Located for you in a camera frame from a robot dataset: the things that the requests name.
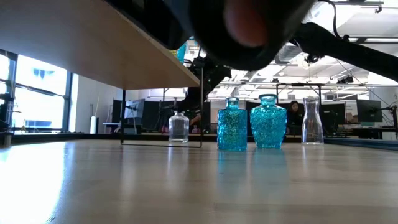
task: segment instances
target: ceiling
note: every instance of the ceiling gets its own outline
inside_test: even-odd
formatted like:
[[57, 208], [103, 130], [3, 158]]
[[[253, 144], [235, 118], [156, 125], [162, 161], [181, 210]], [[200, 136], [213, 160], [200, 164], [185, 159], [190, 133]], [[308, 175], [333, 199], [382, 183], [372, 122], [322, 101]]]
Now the ceiling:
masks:
[[[379, 50], [392, 55], [398, 55], [398, 5], [384, 6], [379, 14], [375, 13], [377, 6], [337, 6], [337, 27], [338, 33], [342, 36], [345, 34], [350, 37], [397, 37], [396, 44], [368, 44], [367, 47]], [[308, 13], [306, 21], [316, 22], [328, 30], [332, 30], [333, 8], [328, 4], [322, 2], [314, 5], [314, 8]], [[198, 54], [198, 46], [195, 41], [188, 41], [187, 59], [193, 59]], [[205, 51], [202, 50], [201, 55], [205, 56]], [[331, 57], [325, 57], [316, 64], [308, 67], [307, 63], [303, 61], [305, 54], [297, 54], [293, 52], [292, 60], [287, 65], [272, 63], [260, 71], [247, 72], [233, 70], [232, 78], [226, 78], [226, 82], [264, 82], [264, 84], [271, 82], [272, 79], [277, 78], [281, 83], [336, 83], [339, 77], [347, 76], [350, 73], [354, 75], [354, 83], [375, 84], [377, 78], [368, 78], [369, 72], [361, 68], [355, 67], [345, 62], [338, 62]], [[275, 86], [262, 88], [265, 85], [229, 85], [223, 82], [210, 94], [214, 96], [230, 96], [238, 95], [244, 97], [257, 97], [259, 94], [267, 93], [274, 89]], [[305, 88], [309, 92], [315, 93], [309, 87]], [[299, 90], [288, 89], [284, 91], [294, 92]], [[334, 92], [336, 87], [331, 90], [325, 90], [325, 93]], [[351, 88], [346, 93], [363, 93], [366, 89], [364, 87]]]

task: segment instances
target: blue glass vase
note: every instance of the blue glass vase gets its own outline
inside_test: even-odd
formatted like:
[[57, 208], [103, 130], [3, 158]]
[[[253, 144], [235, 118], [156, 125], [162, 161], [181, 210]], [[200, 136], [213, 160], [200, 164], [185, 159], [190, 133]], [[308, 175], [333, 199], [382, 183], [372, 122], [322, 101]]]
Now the blue glass vase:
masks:
[[226, 100], [226, 109], [218, 111], [218, 149], [242, 151], [248, 145], [248, 113], [238, 108], [239, 99]]
[[261, 105], [253, 108], [250, 124], [259, 148], [280, 148], [286, 132], [287, 111], [276, 105], [277, 95], [259, 96]]

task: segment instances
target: glass bottle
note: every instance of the glass bottle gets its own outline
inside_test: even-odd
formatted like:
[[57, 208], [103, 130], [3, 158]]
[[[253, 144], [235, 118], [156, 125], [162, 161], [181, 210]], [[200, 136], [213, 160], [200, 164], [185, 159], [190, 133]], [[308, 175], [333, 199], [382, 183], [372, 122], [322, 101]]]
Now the glass bottle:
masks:
[[189, 119], [184, 116], [184, 112], [174, 111], [174, 116], [169, 119], [169, 141], [188, 142]]
[[319, 117], [319, 97], [304, 98], [303, 144], [323, 144], [322, 122]]
[[246, 150], [248, 145], [248, 113], [238, 108], [239, 99], [226, 99], [226, 109], [218, 110], [218, 149]]
[[279, 149], [284, 140], [287, 110], [276, 105], [277, 97], [260, 95], [261, 105], [251, 110], [250, 124], [258, 148]]

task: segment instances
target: table surface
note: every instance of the table surface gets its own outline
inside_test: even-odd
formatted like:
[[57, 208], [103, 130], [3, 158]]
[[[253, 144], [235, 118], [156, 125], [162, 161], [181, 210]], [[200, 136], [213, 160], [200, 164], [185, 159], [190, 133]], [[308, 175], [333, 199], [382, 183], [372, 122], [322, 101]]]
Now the table surface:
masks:
[[398, 220], [398, 154], [348, 146], [20, 145], [0, 151], [0, 180], [0, 223]]
[[125, 90], [199, 86], [165, 47], [102, 0], [0, 1], [0, 49]]

